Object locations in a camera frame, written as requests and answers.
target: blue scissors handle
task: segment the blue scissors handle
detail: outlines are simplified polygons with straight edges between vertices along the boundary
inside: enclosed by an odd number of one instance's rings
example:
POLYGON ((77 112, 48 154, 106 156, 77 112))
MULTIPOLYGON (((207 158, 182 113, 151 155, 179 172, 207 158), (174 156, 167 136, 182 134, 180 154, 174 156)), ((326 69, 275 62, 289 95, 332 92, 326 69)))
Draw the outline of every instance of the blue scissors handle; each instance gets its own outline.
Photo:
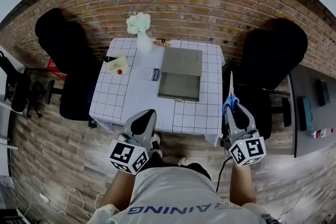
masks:
POLYGON ((224 110, 225 110, 225 107, 227 105, 230 106, 230 108, 233 110, 234 109, 234 105, 235 105, 235 102, 238 102, 239 103, 239 99, 235 96, 235 94, 232 95, 232 97, 228 96, 222 106, 222 114, 224 115, 224 110))

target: gray box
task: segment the gray box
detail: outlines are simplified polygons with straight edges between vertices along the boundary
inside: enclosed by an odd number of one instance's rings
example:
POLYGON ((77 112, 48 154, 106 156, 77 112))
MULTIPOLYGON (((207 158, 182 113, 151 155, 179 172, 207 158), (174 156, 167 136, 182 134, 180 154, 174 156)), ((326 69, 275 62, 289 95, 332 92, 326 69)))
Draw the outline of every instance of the gray box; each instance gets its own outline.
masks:
POLYGON ((165 48, 158 97, 200 100, 202 51, 165 48))

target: white tablecloth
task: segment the white tablecloth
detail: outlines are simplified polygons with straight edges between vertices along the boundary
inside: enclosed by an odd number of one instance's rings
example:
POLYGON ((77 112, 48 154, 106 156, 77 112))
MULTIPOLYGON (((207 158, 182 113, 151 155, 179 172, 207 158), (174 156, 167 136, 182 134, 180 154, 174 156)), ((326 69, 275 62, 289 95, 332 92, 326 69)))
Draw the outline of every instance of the white tablecloth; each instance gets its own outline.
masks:
POLYGON ((96 84, 90 115, 105 129, 113 132, 114 124, 140 111, 155 109, 155 130, 204 135, 216 146, 222 137, 222 65, 225 63, 219 45, 187 40, 171 40, 171 47, 202 51, 202 76, 199 102, 159 98, 159 81, 152 81, 147 73, 161 68, 164 47, 155 46, 148 55, 136 49, 136 38, 115 38, 107 56, 122 51, 130 66, 129 74, 112 75, 104 62, 96 84))

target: white vase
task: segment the white vase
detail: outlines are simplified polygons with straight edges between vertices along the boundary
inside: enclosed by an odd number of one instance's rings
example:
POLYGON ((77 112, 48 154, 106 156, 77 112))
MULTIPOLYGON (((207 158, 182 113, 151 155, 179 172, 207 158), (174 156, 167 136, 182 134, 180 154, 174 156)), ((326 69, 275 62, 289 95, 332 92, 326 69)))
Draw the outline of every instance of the white vase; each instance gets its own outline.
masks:
POLYGON ((143 54, 148 54, 153 46, 153 42, 149 36, 147 36, 146 32, 138 33, 138 39, 136 40, 136 43, 138 50, 143 54))

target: white sneaker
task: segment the white sneaker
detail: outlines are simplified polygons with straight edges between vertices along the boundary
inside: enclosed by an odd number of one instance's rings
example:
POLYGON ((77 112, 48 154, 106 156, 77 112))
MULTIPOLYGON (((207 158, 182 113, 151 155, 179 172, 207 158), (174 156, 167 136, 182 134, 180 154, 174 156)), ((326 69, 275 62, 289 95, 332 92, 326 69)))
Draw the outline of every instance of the white sneaker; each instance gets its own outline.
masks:
POLYGON ((180 158, 180 159, 178 160, 178 165, 179 165, 179 166, 181 166, 181 165, 183 165, 183 166, 187 166, 187 165, 189 165, 189 160, 188 160, 188 158, 187 158, 187 157, 182 157, 182 158, 180 158))
POLYGON ((157 133, 154 133, 151 138, 152 149, 151 151, 157 152, 161 158, 163 156, 161 146, 160 146, 160 137, 157 133))

